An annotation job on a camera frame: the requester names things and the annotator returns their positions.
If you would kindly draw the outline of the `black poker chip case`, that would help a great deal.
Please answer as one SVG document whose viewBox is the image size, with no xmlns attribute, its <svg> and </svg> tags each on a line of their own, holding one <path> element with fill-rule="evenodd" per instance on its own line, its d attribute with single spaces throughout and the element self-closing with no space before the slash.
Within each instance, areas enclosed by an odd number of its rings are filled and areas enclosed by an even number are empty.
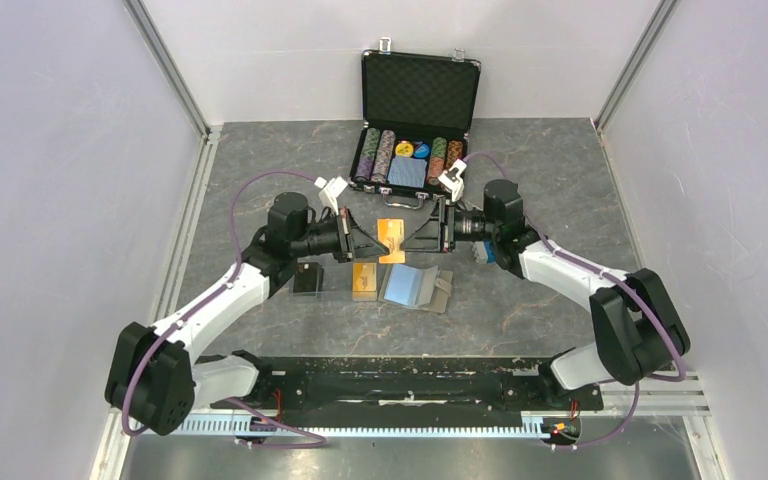
<svg viewBox="0 0 768 480">
<path fill-rule="evenodd" d="M 382 37 L 360 69 L 363 127 L 350 187 L 407 209 L 445 195 L 439 176 L 469 149 L 480 61 L 461 49 L 400 52 Z"/>
</svg>

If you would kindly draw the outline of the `orange card box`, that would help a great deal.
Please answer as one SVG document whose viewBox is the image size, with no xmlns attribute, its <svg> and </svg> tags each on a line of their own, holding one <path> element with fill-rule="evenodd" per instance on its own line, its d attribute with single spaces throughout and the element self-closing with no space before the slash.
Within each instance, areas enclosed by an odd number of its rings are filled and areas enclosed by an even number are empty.
<svg viewBox="0 0 768 480">
<path fill-rule="evenodd" d="M 352 266 L 351 297 L 353 301 L 376 301 L 378 275 L 376 262 L 357 262 Z"/>
</svg>

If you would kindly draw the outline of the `stacked toy brick block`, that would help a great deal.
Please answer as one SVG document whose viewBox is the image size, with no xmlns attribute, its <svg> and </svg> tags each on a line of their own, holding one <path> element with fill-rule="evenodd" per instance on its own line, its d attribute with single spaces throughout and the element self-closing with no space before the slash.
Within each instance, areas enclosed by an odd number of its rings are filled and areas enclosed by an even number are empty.
<svg viewBox="0 0 768 480">
<path fill-rule="evenodd" d="M 477 264 L 487 265 L 496 262 L 492 245 L 488 241 L 479 241 L 472 244 L 472 252 Z"/>
</svg>

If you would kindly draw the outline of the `beige card holder wallet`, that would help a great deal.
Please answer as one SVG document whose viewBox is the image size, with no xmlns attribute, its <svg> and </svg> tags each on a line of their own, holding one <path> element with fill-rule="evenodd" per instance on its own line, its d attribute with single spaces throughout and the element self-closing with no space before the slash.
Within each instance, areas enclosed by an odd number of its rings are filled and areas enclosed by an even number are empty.
<svg viewBox="0 0 768 480">
<path fill-rule="evenodd" d="M 388 265 L 377 299 L 410 310 L 443 314 L 453 293 L 453 279 L 452 271 L 437 266 Z"/>
</svg>

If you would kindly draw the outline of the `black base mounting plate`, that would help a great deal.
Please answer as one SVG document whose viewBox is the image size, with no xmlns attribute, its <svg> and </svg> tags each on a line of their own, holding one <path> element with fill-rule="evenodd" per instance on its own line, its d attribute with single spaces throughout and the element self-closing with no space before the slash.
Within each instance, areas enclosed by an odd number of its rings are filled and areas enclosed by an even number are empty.
<svg viewBox="0 0 768 480">
<path fill-rule="evenodd" d="M 296 427 L 512 426 L 521 413 L 604 407 L 597 386 L 570 393 L 542 378 L 541 357 L 341 357 L 255 359 L 244 403 Z"/>
</svg>

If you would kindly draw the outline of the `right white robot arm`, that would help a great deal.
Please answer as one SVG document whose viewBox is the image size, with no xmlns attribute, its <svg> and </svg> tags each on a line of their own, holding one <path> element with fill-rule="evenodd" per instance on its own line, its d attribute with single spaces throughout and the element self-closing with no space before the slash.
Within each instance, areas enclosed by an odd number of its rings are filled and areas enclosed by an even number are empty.
<svg viewBox="0 0 768 480">
<path fill-rule="evenodd" d="M 562 408 L 591 384 L 685 379 L 682 357 L 690 339 L 660 276 L 647 268 L 611 269 L 563 249 L 529 223 L 518 186 L 510 180 L 488 182 L 479 209 L 439 201 L 401 247 L 446 253 L 480 241 L 489 243 L 500 268 L 554 290 L 590 315 L 593 342 L 541 367 L 537 392 L 545 405 Z"/>
</svg>

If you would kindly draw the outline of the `black card box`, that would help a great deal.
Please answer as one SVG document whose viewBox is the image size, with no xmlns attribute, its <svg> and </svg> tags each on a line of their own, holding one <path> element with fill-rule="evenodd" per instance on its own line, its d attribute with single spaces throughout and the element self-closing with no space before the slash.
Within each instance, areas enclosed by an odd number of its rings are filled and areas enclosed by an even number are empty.
<svg viewBox="0 0 768 480">
<path fill-rule="evenodd" d="M 324 269 L 319 262 L 298 264 L 292 294 L 300 297 L 319 297 L 323 292 Z"/>
</svg>

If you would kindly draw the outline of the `orange credit card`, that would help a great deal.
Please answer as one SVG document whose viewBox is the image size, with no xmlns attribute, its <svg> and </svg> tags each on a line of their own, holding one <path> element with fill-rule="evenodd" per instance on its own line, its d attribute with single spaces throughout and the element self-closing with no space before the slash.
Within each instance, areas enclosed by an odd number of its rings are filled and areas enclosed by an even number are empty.
<svg viewBox="0 0 768 480">
<path fill-rule="evenodd" d="M 388 253 L 378 258 L 381 264 L 403 264 L 406 254 L 401 245 L 404 240 L 404 220 L 400 218 L 379 218 L 377 220 L 377 237 Z"/>
</svg>

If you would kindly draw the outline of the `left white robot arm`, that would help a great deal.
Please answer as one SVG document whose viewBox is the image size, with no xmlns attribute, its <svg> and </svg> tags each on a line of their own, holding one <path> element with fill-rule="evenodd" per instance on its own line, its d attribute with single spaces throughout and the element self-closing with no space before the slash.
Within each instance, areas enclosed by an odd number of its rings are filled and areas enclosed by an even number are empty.
<svg viewBox="0 0 768 480">
<path fill-rule="evenodd" d="M 124 432 L 168 435 L 192 410 L 218 402 L 266 405 L 274 381 L 255 361 L 230 355 L 202 363 L 206 348 L 288 283 L 301 259 L 330 254 L 347 263 L 388 252 L 348 208 L 329 206 L 315 220 L 304 195 L 279 194 L 265 226 L 211 287 L 154 324 L 131 323 L 119 334 L 104 397 L 120 410 Z"/>
</svg>

